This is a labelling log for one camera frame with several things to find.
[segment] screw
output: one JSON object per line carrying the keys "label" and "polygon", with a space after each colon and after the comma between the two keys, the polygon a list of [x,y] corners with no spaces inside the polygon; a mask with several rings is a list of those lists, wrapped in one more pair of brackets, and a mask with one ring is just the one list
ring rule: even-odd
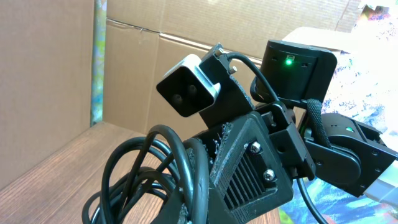
{"label": "screw", "polygon": [[266,182],[271,182],[275,179],[275,173],[272,169],[267,169],[262,176]]}
{"label": "screw", "polygon": [[257,154],[257,153],[259,153],[260,152],[260,150],[261,150],[261,145],[260,145],[260,143],[258,143],[258,142],[253,142],[252,144],[251,144],[251,146],[250,146],[250,151],[252,152],[252,153],[254,153],[254,154]]}
{"label": "screw", "polygon": [[231,74],[231,75],[234,74],[237,71],[238,71],[238,69],[235,66],[232,66],[232,67],[229,68],[229,74]]}
{"label": "screw", "polygon": [[216,52],[215,52],[215,54],[216,54],[217,57],[219,57],[219,56],[225,54],[225,52],[224,52],[223,49],[217,49]]}

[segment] cardboard box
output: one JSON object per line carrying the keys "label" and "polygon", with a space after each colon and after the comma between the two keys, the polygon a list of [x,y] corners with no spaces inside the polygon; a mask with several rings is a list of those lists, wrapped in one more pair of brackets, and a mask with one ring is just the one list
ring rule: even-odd
{"label": "cardboard box", "polygon": [[[141,133],[156,124],[182,139],[206,129],[198,114],[183,118],[156,92],[162,76],[188,54],[203,56],[217,42],[261,64],[268,39],[301,26],[349,32],[359,1],[109,0],[106,27],[106,122]],[[252,71],[234,62],[249,92]]]}
{"label": "cardboard box", "polygon": [[89,128],[93,8],[2,1],[0,189]]}

